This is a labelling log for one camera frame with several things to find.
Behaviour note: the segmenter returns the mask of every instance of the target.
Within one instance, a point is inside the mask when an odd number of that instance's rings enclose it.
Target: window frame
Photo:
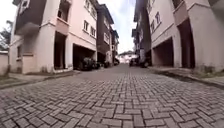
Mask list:
[[[86,20],[84,20],[83,30],[88,33],[88,28],[89,28],[89,23]]]

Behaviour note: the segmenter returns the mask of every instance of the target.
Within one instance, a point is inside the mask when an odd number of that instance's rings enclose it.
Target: building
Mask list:
[[[123,64],[128,64],[132,58],[137,58],[137,55],[133,51],[127,51],[117,55],[117,59]]]
[[[116,56],[118,55],[119,35],[116,30],[111,30],[112,33],[112,63],[114,64]]]
[[[114,22],[106,5],[97,0],[14,0],[13,4],[18,10],[9,52],[12,72],[65,72],[78,68],[84,57],[101,60],[101,54],[109,53],[112,57]]]
[[[136,0],[134,22],[137,25],[132,30],[135,53],[140,57],[140,61],[142,62],[145,61],[146,57],[151,58],[151,33],[147,11],[148,2],[148,0]]]
[[[224,69],[224,1],[150,0],[148,13],[153,65]]]
[[[97,8],[97,57],[98,61],[112,63],[112,34],[111,25],[114,24],[113,18],[105,4]]]

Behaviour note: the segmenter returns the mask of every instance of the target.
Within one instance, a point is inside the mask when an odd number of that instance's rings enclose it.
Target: paved road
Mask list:
[[[0,91],[0,128],[224,128],[224,91],[118,67]]]

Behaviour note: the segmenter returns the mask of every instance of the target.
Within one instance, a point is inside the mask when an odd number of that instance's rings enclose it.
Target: curb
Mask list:
[[[216,87],[216,88],[224,90],[224,85],[222,85],[222,84],[202,80],[202,79],[191,77],[191,76],[180,75],[180,74],[172,73],[172,72],[169,72],[169,71],[155,71],[155,74],[164,75],[164,76],[168,76],[168,77],[171,77],[171,78],[176,78],[176,79],[179,79],[179,80],[182,80],[182,81],[199,82],[199,83],[205,84],[207,86]]]
[[[41,80],[34,80],[34,81],[23,81],[23,82],[17,82],[17,83],[12,83],[12,84],[5,84],[0,87],[0,90],[7,89],[7,88],[12,88],[12,87],[17,87],[17,86],[22,86],[22,85],[27,85],[27,84],[35,84],[47,80],[53,80],[57,78],[63,78],[63,77],[68,77],[68,76],[73,76],[73,75],[78,75],[81,74],[81,72],[76,72],[76,73],[71,73],[71,74],[63,74],[63,75],[55,75],[55,76],[50,76]]]

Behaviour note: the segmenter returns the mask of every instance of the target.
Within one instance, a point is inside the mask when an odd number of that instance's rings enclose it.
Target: sky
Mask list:
[[[106,4],[114,20],[113,28],[119,34],[118,53],[133,50],[133,39],[131,30],[135,28],[133,23],[135,0],[98,0],[100,4]],[[6,26],[6,20],[14,21],[16,6],[12,0],[1,0],[0,2],[0,30]]]

